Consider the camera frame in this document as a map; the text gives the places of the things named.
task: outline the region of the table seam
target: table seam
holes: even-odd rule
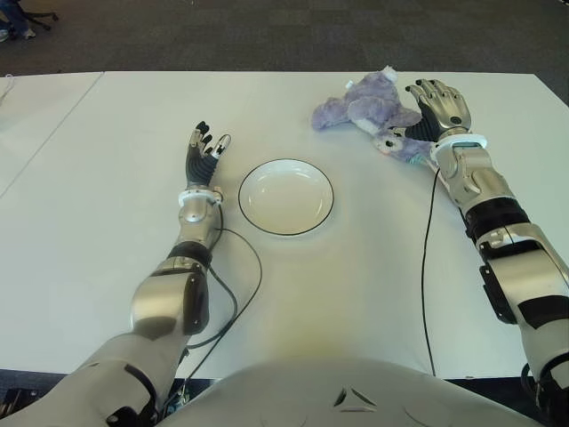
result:
[[[24,171],[28,168],[29,164],[34,160],[34,158],[36,158],[37,154],[39,154],[39,152],[47,144],[47,142],[49,142],[49,140],[53,137],[53,135],[55,135],[56,132],[63,126],[63,124],[68,119],[68,117],[71,115],[71,113],[73,111],[75,111],[75,109],[79,106],[81,101],[87,96],[87,94],[91,91],[91,89],[93,87],[95,87],[95,85],[97,83],[99,83],[99,80],[103,77],[104,74],[105,74],[105,71],[100,72],[99,76],[95,79],[94,82],[91,83],[91,85],[85,91],[85,93],[83,95],[81,95],[81,97],[77,100],[77,102],[73,105],[73,107],[71,107],[71,109],[68,111],[68,113],[65,116],[63,116],[63,118],[59,121],[59,123],[55,126],[55,128],[50,132],[50,134],[47,135],[47,138],[45,138],[45,140],[40,144],[40,146],[36,149],[36,151],[34,151],[34,154],[31,155],[31,157],[28,159],[26,164],[24,166],[22,166],[22,168],[18,171],[18,173],[16,173],[16,175],[13,177],[13,179],[10,181],[10,183],[6,186],[4,191],[2,191],[2,193],[0,193],[0,199],[2,199],[2,197],[5,196],[5,194],[10,190],[10,188],[21,177],[21,175],[24,173]]]

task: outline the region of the floor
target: floor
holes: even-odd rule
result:
[[[0,44],[0,74],[401,70],[536,74],[569,102],[558,0],[22,0],[61,20]]]

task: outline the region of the tabletop surface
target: tabletop surface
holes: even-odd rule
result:
[[[196,376],[321,355],[429,371],[420,278],[433,173],[383,156],[353,125],[322,133],[309,125],[316,105],[364,75],[105,73],[0,198],[0,321],[8,326],[0,367],[70,372],[128,329],[137,285],[177,236],[186,144],[205,120],[214,135],[233,137],[212,184],[223,189],[227,227],[259,252],[264,280]],[[414,72],[399,73],[404,105],[416,108],[403,88],[422,77],[464,94],[496,169],[569,259],[566,105],[531,75]],[[256,229],[238,207],[244,177],[276,158],[308,161],[333,186],[329,217],[297,237]],[[212,264],[243,303],[258,275],[246,246],[222,237]],[[438,376],[514,376],[525,363],[517,328],[498,321],[486,300],[479,265],[439,185],[425,276]],[[209,283],[212,319],[191,342],[214,334],[231,311]],[[179,376],[206,352],[193,351]]]
[[[0,195],[102,73],[0,78]]]

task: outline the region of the purple stuffed animal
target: purple stuffed animal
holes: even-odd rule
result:
[[[399,101],[397,73],[387,66],[348,86],[343,98],[328,98],[312,114],[312,127],[320,131],[340,123],[352,122],[373,137],[373,145],[406,163],[429,161],[429,141],[397,137],[390,127],[408,127],[421,120],[421,114],[406,109]]]

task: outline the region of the black cable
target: black cable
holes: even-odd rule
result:
[[[228,321],[228,323],[226,323],[225,326],[222,329],[220,329],[220,331],[217,334],[215,334],[214,336],[209,337],[207,340],[201,341],[197,344],[188,344],[186,346],[186,349],[188,349],[188,350],[199,349],[200,347],[204,347],[206,344],[209,344],[210,342],[219,338],[223,334],[223,331],[225,331],[231,325],[231,322],[237,317],[237,310],[239,309],[239,307],[238,307],[237,298],[235,297],[235,294],[229,288],[229,286],[227,286],[227,284],[218,276],[218,274],[215,272],[213,267],[210,267],[210,273],[212,273],[213,278],[215,278],[217,283],[220,284],[220,286],[225,290],[225,292],[228,293],[229,298],[231,298],[231,301],[233,303],[233,313],[231,314],[231,318]]]
[[[257,282],[257,286],[255,287],[254,291],[252,292],[251,296],[249,297],[249,299],[247,300],[247,302],[245,303],[245,305],[243,306],[243,308],[237,313],[237,315],[232,318],[214,337],[209,338],[208,342],[213,341],[214,339],[217,338],[217,341],[215,341],[215,343],[212,345],[212,347],[207,351],[207,353],[205,353],[205,356],[202,358],[202,360],[197,364],[197,366],[194,368],[194,370],[186,377],[186,379],[184,380],[184,382],[182,383],[182,385],[178,388],[178,390],[176,390],[172,396],[170,396],[170,398],[168,398],[164,405],[163,405],[163,409],[162,409],[162,417],[161,419],[165,418],[166,415],[166,411],[168,410],[168,406],[174,401],[174,399],[176,399],[178,397],[178,393],[180,392],[180,390],[182,390],[189,382],[189,380],[196,374],[196,372],[199,370],[200,367],[202,367],[202,365],[204,364],[204,362],[207,360],[207,358],[212,354],[213,350],[215,350],[215,348],[217,347],[217,345],[220,343],[221,338],[223,338],[226,333],[229,331],[229,329],[239,320],[239,318],[241,317],[241,315],[244,313],[244,311],[247,309],[247,307],[249,307],[249,305],[251,304],[252,300],[255,298],[255,296],[257,295],[257,293],[259,292],[260,289],[260,285],[263,281],[263,264],[260,261],[260,257],[259,254],[257,253],[257,251],[255,250],[255,248],[251,245],[251,243],[249,243],[249,241],[244,238],[241,234],[237,233],[236,231],[233,231],[231,229],[226,229],[226,228],[220,228],[220,234],[222,231],[227,231],[229,233],[232,233],[236,236],[238,236],[239,238],[241,238],[251,249],[252,253],[255,255],[255,258],[257,259],[257,263],[259,264],[259,281]]]
[[[223,218],[223,209],[221,209],[221,205],[218,205],[218,210],[220,212],[220,227],[217,229],[220,231],[220,233],[218,234],[217,238],[215,239],[215,241],[213,242],[212,248],[210,249],[210,252],[213,251],[213,248],[217,246],[217,244],[219,243],[220,239],[221,239],[221,235],[223,234],[223,227],[225,225],[224,223],[224,218]],[[220,286],[223,288],[223,290],[225,290],[225,292],[228,293],[229,298],[231,298],[231,302],[233,304],[233,313],[231,314],[231,318],[229,320],[229,322],[231,320],[233,320],[236,315],[237,315],[237,310],[238,310],[238,304],[237,304],[237,298],[235,297],[235,294],[233,293],[233,291],[229,288],[229,286],[226,285],[226,283],[218,276],[218,274],[215,272],[215,270],[213,269],[213,267],[210,265],[209,268],[210,273],[212,273],[213,278],[215,278],[215,280],[217,281],[217,283],[220,284]],[[209,344],[210,342],[214,341],[215,339],[219,338],[221,333],[223,332],[223,330],[228,327],[229,322],[214,336],[210,336],[208,339],[203,340],[197,344],[189,344],[186,346],[187,350],[194,350],[194,349],[198,349],[200,347],[205,346],[206,344]]]
[[[536,394],[536,384],[535,380],[530,380],[529,377],[530,366],[529,364],[525,364],[524,368],[522,369],[522,373],[520,374],[520,382],[522,383],[522,389],[524,389],[525,394],[527,394],[531,400],[535,401],[535,394]]]
[[[429,331],[427,330],[427,318],[425,317],[425,261],[427,260],[427,242],[429,241],[430,221],[433,217],[433,205],[435,202],[435,189],[437,189],[437,178],[441,172],[437,169],[435,180],[433,181],[433,190],[430,194],[429,220],[427,221],[427,231],[425,232],[425,244],[423,245],[423,261],[421,263],[421,311],[423,316],[423,329],[425,330],[425,341],[427,342],[427,350],[429,350],[429,362],[433,376],[437,376],[435,371],[435,363],[433,362],[433,352],[430,349]]]

